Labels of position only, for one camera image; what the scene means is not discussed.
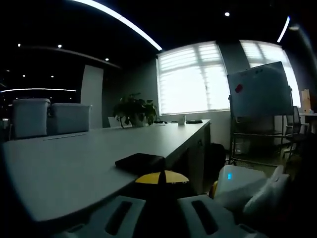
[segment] white blind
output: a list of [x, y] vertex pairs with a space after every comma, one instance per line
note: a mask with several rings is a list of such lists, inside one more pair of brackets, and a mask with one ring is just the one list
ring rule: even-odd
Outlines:
[[226, 72], [215, 42], [158, 55], [161, 115], [228, 109], [228, 95]]
[[301, 100], [295, 74], [291, 63], [289, 62], [287, 54], [282, 49], [282, 47], [259, 41], [240, 41], [240, 43], [248, 58], [251, 68], [266, 63], [273, 63], [278, 61], [282, 62], [288, 85], [292, 88], [293, 104], [294, 106], [300, 107]]

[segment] black wallet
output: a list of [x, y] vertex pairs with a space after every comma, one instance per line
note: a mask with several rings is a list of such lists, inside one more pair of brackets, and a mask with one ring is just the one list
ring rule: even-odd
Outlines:
[[129, 173], [141, 176], [165, 169], [165, 158], [157, 155], [137, 153], [115, 162], [115, 165]]

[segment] ceiling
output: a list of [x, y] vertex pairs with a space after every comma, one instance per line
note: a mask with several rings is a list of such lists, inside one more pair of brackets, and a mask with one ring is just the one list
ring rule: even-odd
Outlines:
[[[309, 7], [261, 0], [96, 0], [140, 27], [163, 51], [187, 44], [232, 39], [276, 43], [286, 18], [300, 21], [315, 40]], [[128, 70], [155, 57], [158, 50], [122, 22], [91, 6], [70, 0], [5, 1], [1, 9], [0, 89], [78, 88], [83, 57], [28, 47], [54, 47], [83, 53]], [[107, 72], [118, 69], [97, 63]]]

